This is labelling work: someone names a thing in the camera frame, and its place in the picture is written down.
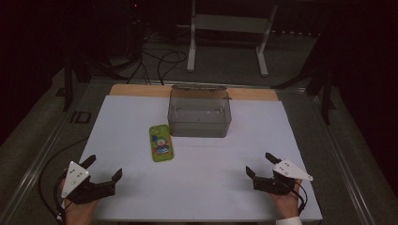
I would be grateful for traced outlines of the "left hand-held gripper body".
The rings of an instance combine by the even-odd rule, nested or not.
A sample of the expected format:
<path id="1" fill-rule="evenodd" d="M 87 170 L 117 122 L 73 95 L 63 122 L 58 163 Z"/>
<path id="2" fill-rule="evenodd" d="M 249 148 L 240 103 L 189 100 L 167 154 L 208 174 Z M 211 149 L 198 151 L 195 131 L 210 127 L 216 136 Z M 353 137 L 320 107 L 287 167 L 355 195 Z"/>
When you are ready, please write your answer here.
<path id="1" fill-rule="evenodd" d="M 81 163 L 72 161 L 66 172 L 61 197 L 76 204 L 90 203 L 115 195 L 115 184 L 110 181 L 92 183 L 91 175 L 87 169 L 80 166 Z"/>

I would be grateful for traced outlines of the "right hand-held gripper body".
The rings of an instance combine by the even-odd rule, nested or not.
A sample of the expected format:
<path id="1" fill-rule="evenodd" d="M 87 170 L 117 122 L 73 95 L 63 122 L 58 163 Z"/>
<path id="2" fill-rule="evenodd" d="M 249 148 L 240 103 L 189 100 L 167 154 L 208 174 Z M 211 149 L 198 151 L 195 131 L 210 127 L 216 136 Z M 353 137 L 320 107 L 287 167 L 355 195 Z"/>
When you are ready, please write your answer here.
<path id="1" fill-rule="evenodd" d="M 287 195 L 295 189 L 297 180 L 314 180 L 289 159 L 277 159 L 272 171 L 271 178 L 260 177 L 253 173 L 253 188 L 274 195 Z"/>

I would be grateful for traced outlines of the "green cartoon phone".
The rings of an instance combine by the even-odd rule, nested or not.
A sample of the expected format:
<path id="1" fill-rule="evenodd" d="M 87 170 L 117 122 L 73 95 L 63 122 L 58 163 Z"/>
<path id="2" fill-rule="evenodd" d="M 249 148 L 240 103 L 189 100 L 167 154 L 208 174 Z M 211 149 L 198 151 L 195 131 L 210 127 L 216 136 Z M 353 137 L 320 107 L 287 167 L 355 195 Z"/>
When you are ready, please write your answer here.
<path id="1" fill-rule="evenodd" d="M 149 140 L 154 162 L 171 160 L 174 158 L 174 148 L 167 125 L 158 125 L 149 128 Z"/>

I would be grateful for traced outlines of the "clear plastic container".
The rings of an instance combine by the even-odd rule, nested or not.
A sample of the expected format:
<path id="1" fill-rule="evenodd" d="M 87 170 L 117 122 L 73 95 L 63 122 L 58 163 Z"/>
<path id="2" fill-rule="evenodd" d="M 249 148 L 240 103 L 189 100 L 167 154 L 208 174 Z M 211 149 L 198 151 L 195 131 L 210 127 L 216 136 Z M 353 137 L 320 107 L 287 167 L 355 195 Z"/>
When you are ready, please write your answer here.
<path id="1" fill-rule="evenodd" d="M 229 100 L 225 86 L 173 85 L 167 116 L 171 135 L 224 138 L 232 121 Z"/>

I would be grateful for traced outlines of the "person's right hand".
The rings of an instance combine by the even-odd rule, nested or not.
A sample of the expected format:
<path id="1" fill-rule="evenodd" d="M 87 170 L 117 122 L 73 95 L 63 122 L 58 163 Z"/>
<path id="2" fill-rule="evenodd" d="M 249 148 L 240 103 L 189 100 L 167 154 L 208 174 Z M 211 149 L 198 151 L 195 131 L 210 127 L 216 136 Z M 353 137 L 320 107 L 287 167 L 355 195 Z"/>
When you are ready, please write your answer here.
<path id="1" fill-rule="evenodd" d="M 299 216 L 299 197 L 289 192 L 287 195 L 270 194 L 281 219 L 296 218 Z"/>

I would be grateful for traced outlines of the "person's left hand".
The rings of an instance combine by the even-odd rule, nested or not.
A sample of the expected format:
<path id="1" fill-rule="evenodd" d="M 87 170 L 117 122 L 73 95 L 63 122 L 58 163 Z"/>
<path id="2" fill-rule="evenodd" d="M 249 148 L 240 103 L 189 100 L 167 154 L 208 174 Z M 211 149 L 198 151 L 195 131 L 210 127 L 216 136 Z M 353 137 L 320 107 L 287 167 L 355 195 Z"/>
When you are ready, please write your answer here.
<path id="1" fill-rule="evenodd" d="M 65 225 L 91 225 L 99 200 L 76 204 L 68 199 L 63 201 L 66 208 L 64 209 Z"/>

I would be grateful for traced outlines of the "white table mat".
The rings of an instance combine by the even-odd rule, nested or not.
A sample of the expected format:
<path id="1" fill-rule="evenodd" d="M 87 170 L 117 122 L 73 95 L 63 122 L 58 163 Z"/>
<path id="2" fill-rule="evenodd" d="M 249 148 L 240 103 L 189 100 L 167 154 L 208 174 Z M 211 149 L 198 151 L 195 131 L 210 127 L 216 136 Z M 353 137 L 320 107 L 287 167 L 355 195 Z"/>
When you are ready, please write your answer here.
<path id="1" fill-rule="evenodd" d="M 270 177 L 265 154 L 304 165 L 280 101 L 231 100 L 232 122 L 223 138 L 172 139 L 175 156 L 152 159 L 148 130 L 167 121 L 166 97 L 108 96 L 83 156 L 95 183 L 123 173 L 115 195 L 99 202 L 95 218 L 105 221 L 272 221 L 271 198 L 253 188 L 245 173 Z"/>

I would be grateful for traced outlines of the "black stand leg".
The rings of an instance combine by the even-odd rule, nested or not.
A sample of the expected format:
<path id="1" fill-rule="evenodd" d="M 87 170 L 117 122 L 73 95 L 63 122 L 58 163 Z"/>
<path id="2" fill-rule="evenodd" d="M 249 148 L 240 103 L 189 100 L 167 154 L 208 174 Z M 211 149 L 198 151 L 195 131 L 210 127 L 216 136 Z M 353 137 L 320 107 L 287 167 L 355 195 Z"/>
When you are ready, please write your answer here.
<path id="1" fill-rule="evenodd" d="M 321 116 L 324 122 L 329 125 L 329 109 L 330 109 L 330 96 L 333 71 L 329 64 L 326 62 L 321 63 L 318 66 L 313 67 L 309 71 L 311 80 L 306 87 L 306 93 L 309 96 L 316 96 L 320 91 L 323 91 L 321 100 Z"/>
<path id="2" fill-rule="evenodd" d="M 62 88 L 59 88 L 56 92 L 57 97 L 64 98 L 64 112 L 69 109 L 73 100 L 72 75 L 73 71 L 71 55 L 69 53 L 66 53 L 64 57 L 64 86 Z"/>

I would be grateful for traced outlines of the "white metal stand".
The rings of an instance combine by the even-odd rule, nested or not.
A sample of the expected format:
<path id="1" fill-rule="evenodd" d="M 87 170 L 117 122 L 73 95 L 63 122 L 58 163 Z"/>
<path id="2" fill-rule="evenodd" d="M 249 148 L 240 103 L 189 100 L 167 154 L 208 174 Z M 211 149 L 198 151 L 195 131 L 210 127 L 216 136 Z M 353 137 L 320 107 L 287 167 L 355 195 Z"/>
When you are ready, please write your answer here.
<path id="1" fill-rule="evenodd" d="M 269 15 L 265 19 L 200 14 L 196 12 L 196 0 L 191 0 L 191 41 L 188 52 L 187 70 L 189 72 L 193 72 L 195 70 L 195 33 L 197 30 L 254 33 L 263 35 L 262 42 L 255 48 L 255 53 L 258 61 L 260 75 L 262 77 L 267 77 L 268 66 L 264 56 L 264 51 L 268 43 L 268 38 L 271 32 L 277 9 L 278 6 L 276 4 L 273 4 L 271 6 Z"/>

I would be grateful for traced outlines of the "black square floor frame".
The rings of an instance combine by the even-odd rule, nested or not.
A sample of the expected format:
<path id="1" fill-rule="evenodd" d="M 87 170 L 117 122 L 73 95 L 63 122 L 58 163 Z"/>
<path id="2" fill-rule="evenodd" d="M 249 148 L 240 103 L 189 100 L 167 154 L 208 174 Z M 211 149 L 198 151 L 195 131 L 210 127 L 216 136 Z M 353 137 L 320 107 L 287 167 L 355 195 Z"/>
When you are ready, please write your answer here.
<path id="1" fill-rule="evenodd" d="M 91 112 L 75 111 L 69 119 L 71 124 L 87 124 L 91 120 Z"/>

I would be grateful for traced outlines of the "metal floor rail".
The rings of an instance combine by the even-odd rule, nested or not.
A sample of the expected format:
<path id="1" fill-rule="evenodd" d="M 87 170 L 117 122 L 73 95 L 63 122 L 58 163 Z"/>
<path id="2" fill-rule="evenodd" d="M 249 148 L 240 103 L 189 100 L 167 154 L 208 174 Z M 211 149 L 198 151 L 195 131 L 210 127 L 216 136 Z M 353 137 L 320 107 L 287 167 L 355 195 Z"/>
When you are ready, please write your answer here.
<path id="1" fill-rule="evenodd" d="M 323 219 L 319 225 L 375 225 L 354 174 L 320 114 L 317 97 L 299 89 L 277 92 L 293 129 Z"/>
<path id="2" fill-rule="evenodd" d="M 111 86 L 78 87 L 71 107 L 50 89 L 0 146 L 0 225 L 57 225 L 53 195 L 58 177 L 78 161 Z M 87 124 L 71 124 L 75 111 L 92 113 Z"/>

